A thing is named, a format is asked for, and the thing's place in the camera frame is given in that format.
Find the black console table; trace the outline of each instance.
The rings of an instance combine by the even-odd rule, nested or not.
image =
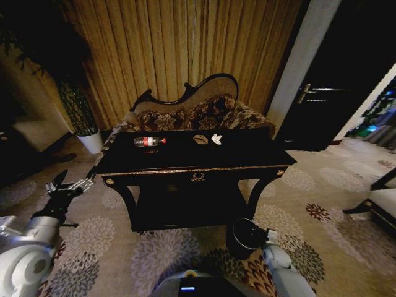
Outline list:
[[[221,145],[211,141],[222,135]],[[207,145],[193,137],[204,135]],[[97,166],[123,198],[132,231],[226,225],[252,218],[265,186],[296,163],[266,129],[120,133]],[[166,139],[156,149],[134,147],[135,137]],[[248,203],[240,179],[259,179]],[[140,186],[135,202],[128,186]]]

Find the potted plant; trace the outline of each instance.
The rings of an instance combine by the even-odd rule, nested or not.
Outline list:
[[[29,58],[55,80],[59,97],[70,117],[76,135],[90,153],[103,145],[87,97],[82,61],[89,56],[83,38],[66,22],[61,2],[55,0],[12,0],[0,2],[0,45],[6,53],[11,47],[21,52],[17,62],[24,68]]]

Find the table drawer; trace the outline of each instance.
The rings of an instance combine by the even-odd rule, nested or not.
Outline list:
[[[213,183],[219,179],[258,179],[270,178],[276,179],[282,177],[287,167],[266,167],[266,168],[233,168],[221,170],[184,170],[171,171],[166,170],[163,173],[145,173],[145,174],[119,174],[114,176],[103,175],[105,183],[121,184],[142,184],[142,183]]]

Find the plastic bottle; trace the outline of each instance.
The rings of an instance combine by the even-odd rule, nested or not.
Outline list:
[[[136,147],[158,147],[160,144],[165,144],[166,139],[161,137],[136,137],[134,139]]]

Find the white cushion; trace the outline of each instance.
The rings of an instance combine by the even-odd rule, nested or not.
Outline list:
[[[396,189],[371,191],[369,199],[396,218]]]

